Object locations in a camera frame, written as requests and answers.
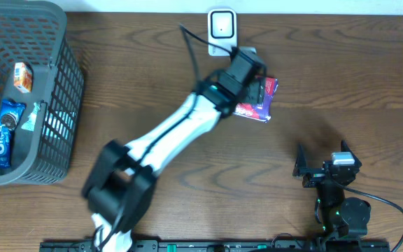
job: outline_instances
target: white background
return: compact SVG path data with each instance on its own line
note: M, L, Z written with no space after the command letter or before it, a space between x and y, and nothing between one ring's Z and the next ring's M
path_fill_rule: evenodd
M208 13L229 7L238 13L403 15L403 0L49 0L65 11Z

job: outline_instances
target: orange and white box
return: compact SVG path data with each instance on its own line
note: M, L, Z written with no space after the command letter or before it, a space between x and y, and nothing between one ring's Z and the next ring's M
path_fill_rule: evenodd
M13 85L23 94L32 91L32 70L23 62L15 63Z

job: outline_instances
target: cookie image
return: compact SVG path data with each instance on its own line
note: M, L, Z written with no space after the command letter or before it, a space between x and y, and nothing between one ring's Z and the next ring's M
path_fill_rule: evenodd
M17 127L17 118L11 113L5 113L1 116L1 124L6 126L9 130L14 130Z

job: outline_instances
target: blue snack package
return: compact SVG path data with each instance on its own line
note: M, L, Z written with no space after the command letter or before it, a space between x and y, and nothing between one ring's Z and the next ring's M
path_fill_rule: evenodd
M10 168L10 140L20 121L24 104L3 99L0 112L0 168Z

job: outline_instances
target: purple snack package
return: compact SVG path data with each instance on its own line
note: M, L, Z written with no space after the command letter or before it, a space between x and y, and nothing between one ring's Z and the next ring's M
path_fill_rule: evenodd
M270 116L270 105L273 96L278 88L278 79L276 78L266 78L265 79L265 94L264 101L261 104L245 104L239 103L236 106L236 111L234 114L238 116L243 116L261 122L268 122L271 118Z

